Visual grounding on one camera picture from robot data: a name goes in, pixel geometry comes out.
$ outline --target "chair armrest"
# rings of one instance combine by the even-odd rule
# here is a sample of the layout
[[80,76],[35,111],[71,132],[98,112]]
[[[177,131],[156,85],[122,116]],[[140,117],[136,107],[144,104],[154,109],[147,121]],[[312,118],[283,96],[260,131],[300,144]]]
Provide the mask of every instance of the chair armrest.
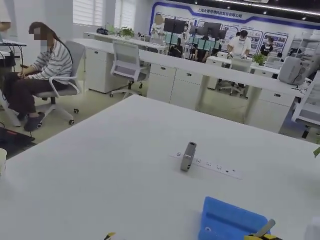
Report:
[[77,92],[80,92],[78,90],[77,86],[75,86],[73,83],[69,82],[70,80],[74,80],[74,79],[77,79],[77,77],[76,76],[52,76],[52,77],[49,78],[49,83],[50,83],[50,85],[51,85],[51,87],[52,87],[52,89],[53,89],[53,91],[54,91],[54,93],[55,93],[57,98],[59,98],[60,95],[59,95],[55,85],[53,84],[53,80],[59,80],[59,81],[68,82],[68,84],[73,86],[77,90]]

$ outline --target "slipper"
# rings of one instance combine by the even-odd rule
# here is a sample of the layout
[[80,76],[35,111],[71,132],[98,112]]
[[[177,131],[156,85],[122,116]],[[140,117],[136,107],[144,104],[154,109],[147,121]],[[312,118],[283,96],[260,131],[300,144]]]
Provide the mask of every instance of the slipper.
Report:
[[28,117],[26,124],[24,125],[24,130],[27,132],[33,132],[38,128],[38,124],[44,119],[45,114],[43,112],[39,112],[39,116],[37,117]]

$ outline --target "ceiling light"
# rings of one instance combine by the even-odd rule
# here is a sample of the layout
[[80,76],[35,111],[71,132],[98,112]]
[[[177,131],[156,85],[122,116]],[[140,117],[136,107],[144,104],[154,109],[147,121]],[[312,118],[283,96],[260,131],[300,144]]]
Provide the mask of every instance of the ceiling light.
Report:
[[255,3],[246,3],[246,2],[239,2],[239,1],[234,1],[234,0],[212,0],[212,1],[222,2],[222,3],[229,3],[229,4],[252,6],[252,7],[264,8],[264,9],[281,10],[281,11],[287,11],[287,12],[293,12],[293,13],[299,13],[299,14],[306,14],[306,15],[320,16],[320,12],[314,12],[314,11],[303,11],[303,10],[297,10],[297,9],[292,9],[292,8],[270,6],[270,5],[262,5],[262,4],[255,4]]

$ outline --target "dark pants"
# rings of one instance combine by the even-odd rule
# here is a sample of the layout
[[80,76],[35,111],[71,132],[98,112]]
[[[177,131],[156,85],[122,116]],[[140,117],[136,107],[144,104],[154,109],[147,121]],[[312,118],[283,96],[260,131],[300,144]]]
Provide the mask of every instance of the dark pants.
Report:
[[[55,82],[54,86],[58,91],[68,87],[60,82]],[[4,78],[3,94],[9,108],[21,114],[36,112],[33,95],[51,91],[53,89],[48,80],[20,79],[17,72],[9,72]]]

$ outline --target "face mask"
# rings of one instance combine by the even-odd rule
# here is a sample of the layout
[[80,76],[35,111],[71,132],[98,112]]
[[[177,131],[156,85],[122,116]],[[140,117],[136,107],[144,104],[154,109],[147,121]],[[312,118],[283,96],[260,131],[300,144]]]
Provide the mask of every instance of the face mask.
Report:
[[40,51],[42,53],[48,51],[47,40],[40,41]]

